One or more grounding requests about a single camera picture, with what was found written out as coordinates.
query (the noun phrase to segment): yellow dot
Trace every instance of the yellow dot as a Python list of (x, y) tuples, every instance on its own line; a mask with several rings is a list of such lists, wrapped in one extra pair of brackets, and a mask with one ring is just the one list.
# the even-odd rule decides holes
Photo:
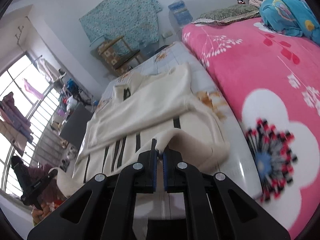
[(306, 26), (308, 31), (313, 31), (315, 29), (315, 26), (313, 25), (313, 23), (310, 20), (306, 20), (304, 22), (304, 25)]

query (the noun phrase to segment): wooden chair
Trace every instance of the wooden chair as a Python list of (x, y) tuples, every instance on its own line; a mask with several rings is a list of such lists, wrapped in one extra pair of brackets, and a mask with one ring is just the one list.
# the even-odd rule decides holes
[[(124, 43), (124, 45), (129, 50), (129, 53), (126, 55), (119, 56), (112, 47), (120, 40)], [(124, 73), (130, 70), (128, 63), (132, 59), (135, 58), (139, 64), (141, 64), (141, 61), (138, 59), (138, 56), (140, 56), (143, 59), (140, 53), (140, 50), (139, 49), (132, 50), (130, 46), (124, 41), (123, 35), (115, 38), (112, 41), (104, 41), (97, 48), (97, 52), (98, 52), (98, 55), (100, 55), (108, 64), (112, 66), (112, 68), (118, 73), (119, 76), (123, 75)]]

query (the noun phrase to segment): hand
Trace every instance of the hand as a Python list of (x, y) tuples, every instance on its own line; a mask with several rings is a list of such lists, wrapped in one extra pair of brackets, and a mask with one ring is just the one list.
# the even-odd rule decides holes
[(51, 214), (50, 207), (46, 203), (43, 202), (41, 207), (43, 210), (34, 209), (31, 212), (32, 218), (36, 224), (40, 223), (41, 220)]

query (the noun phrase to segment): red leaf print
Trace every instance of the red leaf print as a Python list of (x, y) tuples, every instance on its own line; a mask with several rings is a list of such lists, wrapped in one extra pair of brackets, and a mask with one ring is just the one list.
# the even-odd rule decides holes
[(281, 54), (282, 54), (283, 56), (285, 56), (288, 60), (291, 59), (292, 53), (291, 53), (290, 51), (288, 51), (286, 48), (283, 48), (283, 49), (281, 50)]
[(297, 55), (295, 55), (294, 53), (292, 53), (292, 61), (293, 63), (295, 63), (296, 65), (298, 65), (300, 63), (300, 59)]
[(274, 35), (266, 33), (265, 36), (269, 37), (269, 38), (274, 38)]
[(263, 41), (264, 44), (266, 44), (267, 46), (271, 46), (273, 44), (272, 40), (266, 38), (264, 41)]
[(279, 42), (281, 45), (283, 45), (283, 46), (285, 46), (285, 47), (288, 47), (288, 48), (290, 48), (291, 47), (291, 44), (289, 44), (289, 43), (287, 43), (287, 42), (285, 42), (285, 41), (281, 41), (281, 42)]

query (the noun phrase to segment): wall socket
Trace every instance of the wall socket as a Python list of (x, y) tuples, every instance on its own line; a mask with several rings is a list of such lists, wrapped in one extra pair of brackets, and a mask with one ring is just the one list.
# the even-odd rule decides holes
[(172, 36), (173, 35), (173, 33), (172, 33), (172, 31), (167, 31), (167, 32), (165, 32), (165, 33), (162, 33), (162, 37), (165, 39), (165, 38), (168, 38), (168, 37), (170, 37), (170, 36)]

